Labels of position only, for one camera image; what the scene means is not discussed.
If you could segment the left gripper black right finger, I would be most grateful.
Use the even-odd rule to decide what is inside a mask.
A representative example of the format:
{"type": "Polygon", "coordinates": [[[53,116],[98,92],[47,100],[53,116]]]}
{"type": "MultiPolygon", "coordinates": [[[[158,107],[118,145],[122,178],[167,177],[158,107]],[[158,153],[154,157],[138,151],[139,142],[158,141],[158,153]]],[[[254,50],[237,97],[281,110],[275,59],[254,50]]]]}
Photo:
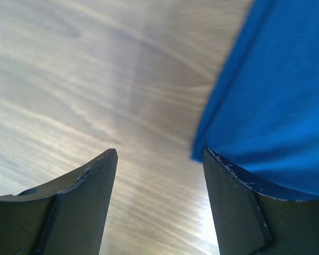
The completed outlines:
{"type": "Polygon", "coordinates": [[[203,167],[220,254],[319,254],[319,196],[265,180],[211,149],[203,167]]]}

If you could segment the blue printed t shirt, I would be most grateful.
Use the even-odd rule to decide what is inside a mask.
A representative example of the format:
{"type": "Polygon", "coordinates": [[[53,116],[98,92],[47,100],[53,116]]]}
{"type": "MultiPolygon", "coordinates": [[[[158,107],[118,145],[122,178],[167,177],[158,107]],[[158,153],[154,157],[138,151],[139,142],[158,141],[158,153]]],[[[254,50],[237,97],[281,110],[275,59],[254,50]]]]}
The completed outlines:
{"type": "Polygon", "coordinates": [[[319,1],[254,1],[202,114],[210,148],[262,178],[319,196],[319,1]]]}

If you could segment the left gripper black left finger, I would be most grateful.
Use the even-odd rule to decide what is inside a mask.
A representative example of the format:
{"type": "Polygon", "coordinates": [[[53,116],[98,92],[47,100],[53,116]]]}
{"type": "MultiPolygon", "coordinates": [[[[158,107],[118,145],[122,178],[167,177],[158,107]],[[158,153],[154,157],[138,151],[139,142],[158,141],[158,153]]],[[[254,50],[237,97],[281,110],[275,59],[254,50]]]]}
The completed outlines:
{"type": "Polygon", "coordinates": [[[47,183],[0,196],[0,254],[99,254],[117,160],[108,149],[47,183]]]}

